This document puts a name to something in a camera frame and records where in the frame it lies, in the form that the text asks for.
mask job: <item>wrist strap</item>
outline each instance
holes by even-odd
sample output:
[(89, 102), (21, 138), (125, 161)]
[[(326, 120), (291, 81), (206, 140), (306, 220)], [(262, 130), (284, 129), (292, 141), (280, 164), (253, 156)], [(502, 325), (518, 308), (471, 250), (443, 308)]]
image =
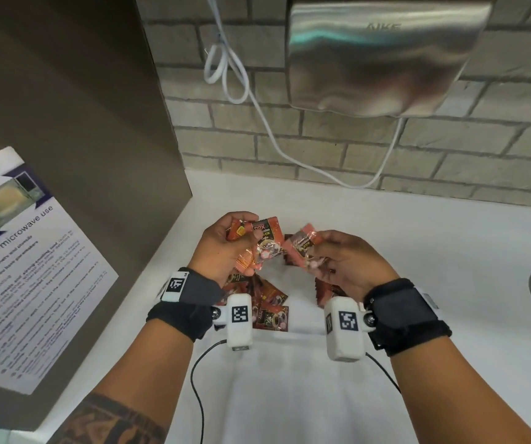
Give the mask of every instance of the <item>wrist strap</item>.
[(364, 298), (376, 328), (369, 333), (376, 350), (389, 357), (441, 336), (452, 335), (426, 298), (409, 279), (397, 279), (373, 288)]
[(159, 319), (188, 336), (191, 341), (202, 339), (212, 326), (212, 309), (183, 302), (161, 301), (148, 312), (146, 322)]

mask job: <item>person's left hand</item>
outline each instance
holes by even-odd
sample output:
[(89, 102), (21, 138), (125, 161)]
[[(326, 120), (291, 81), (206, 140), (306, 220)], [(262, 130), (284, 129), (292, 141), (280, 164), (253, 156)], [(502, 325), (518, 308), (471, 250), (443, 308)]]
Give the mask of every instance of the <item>person's left hand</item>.
[[(236, 258), (245, 249), (253, 248), (263, 237), (261, 230), (254, 230), (235, 241), (226, 241), (226, 230), (233, 218), (243, 221), (257, 221), (259, 216), (251, 212), (229, 212), (206, 229), (195, 248), (188, 268), (208, 279), (216, 281), (222, 288), (228, 275), (235, 267)], [(254, 269), (247, 269), (246, 276), (252, 276)]]

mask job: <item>microwave image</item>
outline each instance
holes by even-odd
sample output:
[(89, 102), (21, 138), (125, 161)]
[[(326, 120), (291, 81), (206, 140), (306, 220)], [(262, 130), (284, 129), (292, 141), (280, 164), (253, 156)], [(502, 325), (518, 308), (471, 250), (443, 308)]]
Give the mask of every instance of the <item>microwave image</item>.
[(41, 188), (26, 172), (0, 185), (0, 230), (43, 196)]

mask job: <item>paper notice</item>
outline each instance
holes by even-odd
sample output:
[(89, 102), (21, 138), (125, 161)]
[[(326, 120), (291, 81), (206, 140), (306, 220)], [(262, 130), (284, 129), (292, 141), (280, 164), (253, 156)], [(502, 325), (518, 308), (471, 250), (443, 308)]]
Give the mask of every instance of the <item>paper notice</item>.
[(31, 394), (117, 279), (12, 148), (0, 151), (0, 387)]

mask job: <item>forearm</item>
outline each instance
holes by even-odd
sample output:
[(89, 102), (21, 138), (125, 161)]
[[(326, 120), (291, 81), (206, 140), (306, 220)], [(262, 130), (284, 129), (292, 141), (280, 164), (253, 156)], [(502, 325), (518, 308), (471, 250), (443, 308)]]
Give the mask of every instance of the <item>forearm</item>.
[(391, 358), (421, 444), (531, 444), (531, 429), (475, 372), (449, 338)]
[(191, 339), (148, 321), (126, 353), (48, 441), (164, 442), (191, 359)]

